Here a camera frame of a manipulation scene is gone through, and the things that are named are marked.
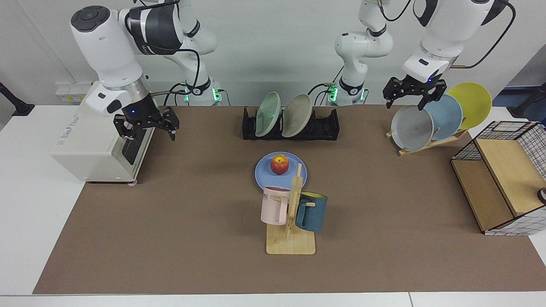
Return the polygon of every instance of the apple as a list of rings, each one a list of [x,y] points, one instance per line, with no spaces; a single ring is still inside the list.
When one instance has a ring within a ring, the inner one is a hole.
[[[276,155],[271,159],[271,170],[277,175],[288,171],[288,158],[285,155]]]

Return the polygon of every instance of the brown tabletop mat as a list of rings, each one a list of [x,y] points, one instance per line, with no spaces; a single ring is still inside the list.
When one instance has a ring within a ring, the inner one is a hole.
[[[449,163],[470,138],[398,157],[396,109],[338,108],[335,142],[244,141],[242,108],[176,109],[176,142],[156,132],[137,186],[85,185],[34,293],[546,290],[529,238],[479,232]],[[273,151],[328,196],[314,256],[265,253],[254,167]]]

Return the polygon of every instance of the beige plate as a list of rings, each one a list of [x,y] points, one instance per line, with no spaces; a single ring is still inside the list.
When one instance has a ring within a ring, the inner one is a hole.
[[[309,122],[312,112],[313,105],[309,96],[305,94],[296,96],[282,113],[282,136],[291,138],[300,133]]]

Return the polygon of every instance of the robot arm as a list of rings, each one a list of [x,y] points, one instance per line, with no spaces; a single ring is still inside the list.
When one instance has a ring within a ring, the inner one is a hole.
[[[420,46],[404,63],[406,77],[392,77],[383,89],[383,97],[390,108],[394,100],[406,95],[423,96],[419,110],[431,101],[438,101],[447,88],[441,76],[461,54],[464,45],[484,23],[494,0],[427,0],[426,15],[430,20],[419,20],[426,25],[426,34]]]
[[[77,11],[70,23],[78,46],[100,80],[87,94],[87,104],[104,116],[122,110],[123,115],[114,116],[120,137],[132,139],[139,129],[157,127],[168,131],[174,140],[178,118],[171,109],[161,113],[156,107],[130,41],[118,23],[117,11],[86,7]]]
[[[389,0],[383,3],[387,7]],[[387,24],[376,0],[362,0],[359,19],[367,27],[366,32],[343,33],[335,43],[336,52],[345,64],[336,84],[340,89],[338,105],[351,104],[360,97],[368,70],[364,58],[386,56],[393,48],[393,38],[387,32]]]
[[[140,53],[162,55],[180,66],[191,93],[189,99],[214,103],[213,80],[199,56],[216,50],[215,36],[201,27],[189,0],[158,2],[121,10],[121,26]]]
[[[71,19],[72,33],[100,80],[87,95],[87,104],[104,116],[122,110],[123,115],[114,118],[121,137],[133,138],[137,129],[157,127],[167,130],[174,140],[178,118],[170,108],[159,112],[134,48],[144,55],[163,55],[178,64],[190,90],[187,98],[215,102],[212,80],[199,54],[213,52],[216,38],[201,28],[189,0],[148,2],[157,4],[125,9],[119,14],[101,6],[83,8]]]

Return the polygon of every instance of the yellow plate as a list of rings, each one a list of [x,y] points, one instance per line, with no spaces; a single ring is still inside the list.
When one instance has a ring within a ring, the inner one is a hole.
[[[492,99],[489,91],[480,84],[467,82],[456,85],[448,95],[457,99],[462,108],[463,117],[460,129],[470,129],[481,124],[489,115]]]

